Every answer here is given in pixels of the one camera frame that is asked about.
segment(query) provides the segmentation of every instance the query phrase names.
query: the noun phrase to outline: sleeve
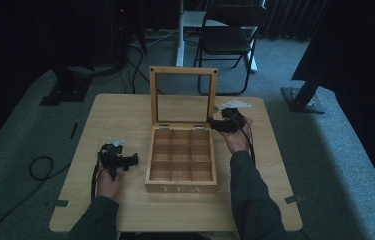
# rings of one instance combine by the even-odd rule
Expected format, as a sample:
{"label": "sleeve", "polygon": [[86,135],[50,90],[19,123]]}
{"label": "sleeve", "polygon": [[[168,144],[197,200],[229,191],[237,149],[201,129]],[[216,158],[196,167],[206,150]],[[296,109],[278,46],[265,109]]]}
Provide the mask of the sleeve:
{"label": "sleeve", "polygon": [[242,240],[288,239],[281,212],[250,154],[239,151],[231,161],[231,208]]}
{"label": "sleeve", "polygon": [[107,197],[96,197],[69,232],[69,239],[116,239],[119,205]]}

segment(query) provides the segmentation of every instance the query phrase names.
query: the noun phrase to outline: person's right hand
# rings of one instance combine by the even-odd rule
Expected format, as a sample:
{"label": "person's right hand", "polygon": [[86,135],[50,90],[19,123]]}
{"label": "person's right hand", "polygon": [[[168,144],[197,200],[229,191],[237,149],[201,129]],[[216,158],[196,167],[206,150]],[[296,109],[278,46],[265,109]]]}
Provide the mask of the person's right hand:
{"label": "person's right hand", "polygon": [[100,175],[97,178],[96,196],[107,197],[116,202],[121,185],[121,173],[118,172],[115,176],[115,180],[113,180],[108,170],[103,169],[102,163],[99,164],[99,170],[97,172],[100,173]]}
{"label": "person's right hand", "polygon": [[[247,134],[248,138],[251,138],[251,132],[250,132],[250,126],[252,125],[252,119],[248,117],[244,117],[246,120],[246,124],[243,127],[243,131]],[[231,153],[235,153],[238,151],[249,151],[249,143],[247,142],[245,136],[243,133],[238,130],[235,133],[229,133],[229,132],[219,132],[225,139],[225,142],[227,143],[228,150],[230,150]]]}

